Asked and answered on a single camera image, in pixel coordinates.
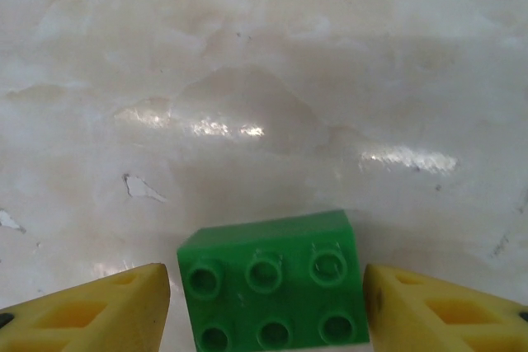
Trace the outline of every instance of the green plastic block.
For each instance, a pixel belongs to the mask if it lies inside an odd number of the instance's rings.
[[[354,233],[341,210],[203,228],[177,255],[201,352],[369,341]]]

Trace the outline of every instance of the yellow plastic piece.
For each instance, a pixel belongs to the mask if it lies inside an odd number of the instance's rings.
[[[513,301],[381,265],[363,286],[376,352],[528,351],[528,309]]]
[[[169,298],[151,264],[8,307],[0,352],[158,352]]]

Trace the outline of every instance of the marble floor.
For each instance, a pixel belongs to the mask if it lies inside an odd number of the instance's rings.
[[[330,208],[526,303],[527,2],[0,0],[0,306],[161,261],[192,352],[182,240]]]

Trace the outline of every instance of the plastic toy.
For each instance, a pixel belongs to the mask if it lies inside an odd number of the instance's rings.
[[[354,234],[343,211],[204,228],[177,256],[201,352],[369,340]]]
[[[135,268],[0,310],[0,352],[157,352],[165,265]]]
[[[365,272],[376,352],[527,352],[528,307],[380,265]]]

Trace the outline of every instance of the rectangular hole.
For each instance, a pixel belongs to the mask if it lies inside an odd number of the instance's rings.
[[[505,336],[478,336],[464,339],[474,352],[526,352],[528,344],[522,339]]]
[[[12,341],[2,352],[61,352],[67,341]]]
[[[498,323],[496,317],[476,303],[454,298],[431,299],[426,305],[448,325]]]
[[[56,308],[42,317],[35,327],[40,329],[63,329],[88,326],[103,309],[106,303],[74,301]]]
[[[134,274],[122,274],[122,275],[116,275],[112,280],[113,284],[131,284],[134,282],[134,279],[137,278],[137,275]]]
[[[423,284],[423,282],[420,282],[419,280],[416,280],[408,275],[396,275],[396,279],[400,282],[400,284]]]

